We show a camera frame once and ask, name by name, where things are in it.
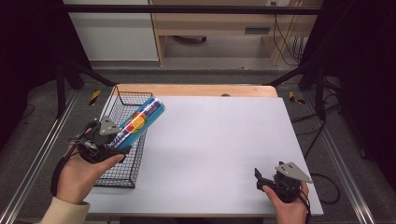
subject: can label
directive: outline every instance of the can label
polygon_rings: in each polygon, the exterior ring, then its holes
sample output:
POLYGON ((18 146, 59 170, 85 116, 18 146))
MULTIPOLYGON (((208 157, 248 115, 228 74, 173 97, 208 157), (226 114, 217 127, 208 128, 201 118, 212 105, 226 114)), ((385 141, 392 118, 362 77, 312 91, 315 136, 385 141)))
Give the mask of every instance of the can label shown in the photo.
POLYGON ((109 144, 110 147, 123 149, 131 146, 165 110, 163 103, 150 97, 121 124, 121 132, 109 144))

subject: floor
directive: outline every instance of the floor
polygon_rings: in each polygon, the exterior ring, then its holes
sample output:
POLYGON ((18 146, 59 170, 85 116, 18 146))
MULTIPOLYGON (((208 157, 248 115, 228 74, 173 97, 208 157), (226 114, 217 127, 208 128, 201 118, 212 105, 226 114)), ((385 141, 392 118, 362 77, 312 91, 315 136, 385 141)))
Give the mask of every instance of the floor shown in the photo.
MULTIPOLYGON (((293 59, 285 54, 288 63, 293 59)), ((194 39, 172 37, 166 50, 166 58, 163 66, 155 62, 123 62, 106 63, 93 62, 94 69, 104 77, 116 82, 131 83, 222 83, 222 84, 262 84, 287 73, 294 65, 281 63, 272 66, 264 45, 259 37, 209 37, 205 43, 194 39)), ((83 77, 86 86, 79 94, 78 102, 71 111, 74 118, 88 119, 92 115, 86 115, 83 105, 86 99, 91 97, 98 83, 89 77, 83 77)), ((285 105, 291 118, 298 118, 311 114, 313 94, 311 91, 299 92, 296 84, 301 77, 295 77, 276 88, 280 97, 284 98, 285 105), (295 99, 305 100, 307 104, 290 101, 290 92, 294 92, 295 99)), ((326 92, 329 98, 327 106, 336 105, 336 97, 326 92)), ((357 216, 357 210, 353 209, 354 200, 359 200, 356 195, 351 195, 348 186, 358 187, 358 196, 369 208, 368 214, 375 219, 376 223, 396 223, 396 214, 392 208, 396 206, 396 195, 389 188, 384 177, 378 171, 374 161, 363 160, 360 157, 357 143, 343 119, 339 109, 328 113, 328 119, 322 135, 315 143, 306 162, 311 172, 322 173, 333 179, 341 190, 341 198, 336 204, 324 203, 325 215, 315 217, 314 223, 373 223, 370 220, 362 220, 357 216), (352 176, 352 183, 345 183, 340 178, 337 164, 332 159, 332 151, 329 147, 335 147, 340 152, 346 167, 352 176)), ((29 171, 30 164, 35 160, 37 151, 46 140, 46 134, 50 132, 56 115, 56 91, 55 83, 50 82, 33 90, 29 95, 29 105, 26 108, 25 117, 8 140, 5 148, 0 152, 0 210, 7 207, 7 202, 17 191, 24 174, 29 171)), ((309 119, 307 122, 293 123, 295 132, 302 151, 305 153, 313 141, 315 134, 311 133, 319 127, 320 120, 309 119)), ((76 127, 66 125, 58 133, 59 138, 75 132, 76 127)), ((61 140, 54 143, 51 148, 63 146, 61 140)), ((33 186, 28 189, 29 195, 25 195, 26 203, 21 205, 18 221, 15 223, 29 223, 30 218, 39 218, 39 214, 45 211, 49 197, 48 183, 53 167, 61 152, 51 151, 47 162, 41 167, 33 186), (41 206, 35 206, 37 202, 43 202, 41 206)), ((321 192, 324 201, 334 200, 335 189, 329 182, 317 179, 316 186, 321 192)), ((103 217, 89 217, 87 223, 105 223, 103 217)), ((266 219, 264 223, 273 223, 273 219, 266 219)))

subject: wire basket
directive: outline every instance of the wire basket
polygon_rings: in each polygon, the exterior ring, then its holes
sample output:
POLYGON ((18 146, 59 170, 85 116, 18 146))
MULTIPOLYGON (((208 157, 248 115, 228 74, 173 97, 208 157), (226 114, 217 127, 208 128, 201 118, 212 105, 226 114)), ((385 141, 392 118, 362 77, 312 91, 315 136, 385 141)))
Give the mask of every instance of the wire basket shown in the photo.
MULTIPOLYGON (((152 93, 150 92, 119 91, 116 86, 105 105, 104 115, 111 118, 120 127, 151 96, 152 93)), ((126 189, 134 189, 136 187, 146 134, 147 132, 144 132, 134 142, 130 153, 126 156, 123 163, 118 163, 115 167, 106 171, 97 180, 95 186, 126 189)))

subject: wall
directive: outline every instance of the wall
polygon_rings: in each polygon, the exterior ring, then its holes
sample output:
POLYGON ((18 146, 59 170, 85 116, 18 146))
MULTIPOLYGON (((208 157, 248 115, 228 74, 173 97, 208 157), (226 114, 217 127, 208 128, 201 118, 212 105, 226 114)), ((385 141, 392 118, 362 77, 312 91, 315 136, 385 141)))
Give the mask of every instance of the wall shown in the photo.
MULTIPOLYGON (((147 0, 64 0, 65 4, 147 5, 147 0)), ((69 13, 90 61, 158 61, 149 14, 69 13)))

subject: white tabletop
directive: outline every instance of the white tabletop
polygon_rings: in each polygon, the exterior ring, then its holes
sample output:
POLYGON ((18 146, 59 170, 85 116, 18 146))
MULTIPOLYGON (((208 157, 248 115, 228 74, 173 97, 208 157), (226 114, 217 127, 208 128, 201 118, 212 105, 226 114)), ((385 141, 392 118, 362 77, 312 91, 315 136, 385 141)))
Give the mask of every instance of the white tabletop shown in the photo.
MULTIPOLYGON (((94 188, 91 214, 266 217, 257 167, 273 179, 279 161, 309 175, 281 98, 157 96, 166 111, 148 129, 136 189, 94 188)), ((313 184, 313 215, 323 210, 313 184)))

